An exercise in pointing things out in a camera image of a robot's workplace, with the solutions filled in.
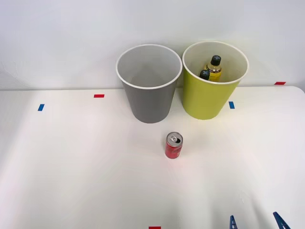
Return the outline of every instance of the yellow bottle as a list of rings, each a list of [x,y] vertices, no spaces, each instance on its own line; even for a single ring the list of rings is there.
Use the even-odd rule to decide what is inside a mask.
[[[205,66],[205,70],[210,71],[209,81],[219,82],[219,78],[221,76],[221,66],[220,66],[221,57],[213,56],[210,63]]]

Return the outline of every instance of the white wall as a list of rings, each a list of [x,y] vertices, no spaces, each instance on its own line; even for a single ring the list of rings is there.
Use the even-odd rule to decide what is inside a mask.
[[[2,0],[0,89],[116,88],[120,53],[205,39],[248,56],[242,85],[305,89],[301,0]]]

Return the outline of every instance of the white table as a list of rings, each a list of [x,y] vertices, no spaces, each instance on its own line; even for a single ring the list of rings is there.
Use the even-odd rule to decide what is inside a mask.
[[[274,211],[304,228],[303,91],[238,87],[235,109],[207,121],[181,93],[144,124],[123,90],[1,91],[0,228],[226,229],[234,215],[239,229],[277,229]],[[174,160],[170,131],[184,139]]]

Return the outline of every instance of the white bin rim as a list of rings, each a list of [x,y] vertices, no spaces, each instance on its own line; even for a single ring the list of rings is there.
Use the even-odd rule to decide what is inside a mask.
[[[184,61],[185,54],[186,54],[193,46],[198,45],[198,44],[201,44],[201,43],[220,43],[220,44],[225,44],[225,45],[227,45],[227,46],[230,46],[230,47],[234,48],[235,50],[237,50],[237,51],[245,58],[245,60],[246,60],[246,62],[247,62],[247,70],[246,70],[246,72],[245,72],[245,73],[243,74],[243,76],[240,77],[239,79],[234,80],[234,81],[230,81],[230,82],[224,82],[224,83],[213,82],[213,81],[208,81],[208,80],[201,79],[199,76],[195,75],[194,73],[192,73],[192,72],[188,69],[188,67],[186,66],[185,61]],[[249,67],[250,67],[250,65],[249,65],[249,60],[248,60],[247,56],[246,56],[241,50],[239,50],[238,48],[236,48],[236,47],[234,47],[233,45],[230,45],[230,44],[228,44],[228,43],[225,43],[225,42],[218,42],[218,41],[201,41],[201,42],[197,42],[197,43],[195,43],[195,44],[192,44],[191,46],[189,46],[189,47],[184,51],[183,56],[182,56],[182,62],[183,62],[183,66],[185,67],[185,69],[188,71],[189,74],[191,74],[193,77],[197,78],[198,80],[204,81],[204,82],[206,82],[206,83],[211,83],[211,84],[232,84],[232,83],[236,83],[236,82],[238,82],[238,81],[241,81],[241,80],[244,78],[244,76],[248,74],[248,72],[249,72]]]
[[[126,54],[128,53],[129,51],[133,50],[133,49],[136,49],[136,48],[139,48],[139,47],[142,47],[142,46],[158,46],[158,47],[161,47],[161,48],[165,48],[169,51],[171,51],[173,54],[176,55],[176,57],[178,58],[179,62],[180,62],[180,70],[179,70],[179,73],[176,75],[175,78],[173,78],[171,81],[169,81],[168,83],[166,84],[162,84],[160,86],[156,86],[156,87],[140,87],[140,86],[136,86],[136,85],[133,85],[129,82],[127,82],[126,80],[124,80],[121,75],[119,74],[119,70],[118,70],[118,65],[119,65],[119,61],[120,59]],[[118,58],[117,62],[116,62],[116,65],[115,65],[115,70],[116,70],[116,73],[117,75],[119,76],[120,80],[122,80],[125,84],[129,85],[130,87],[134,87],[134,88],[138,88],[138,89],[144,89],[144,90],[153,90],[153,89],[159,89],[159,88],[163,88],[163,87],[166,87],[167,85],[170,85],[172,84],[175,80],[177,80],[179,78],[179,76],[181,75],[181,72],[182,72],[182,69],[183,69],[183,64],[182,64],[182,61],[181,61],[181,58],[180,56],[172,49],[166,47],[166,46],[163,46],[163,45],[160,45],[160,44],[140,44],[140,45],[137,45],[137,46],[134,46],[128,50],[126,50],[125,52],[123,52],[120,57]]]

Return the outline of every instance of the soda can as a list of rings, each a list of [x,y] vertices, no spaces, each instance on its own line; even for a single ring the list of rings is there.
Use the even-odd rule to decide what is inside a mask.
[[[165,155],[170,159],[179,156],[183,144],[183,137],[178,132],[170,132],[166,137]]]

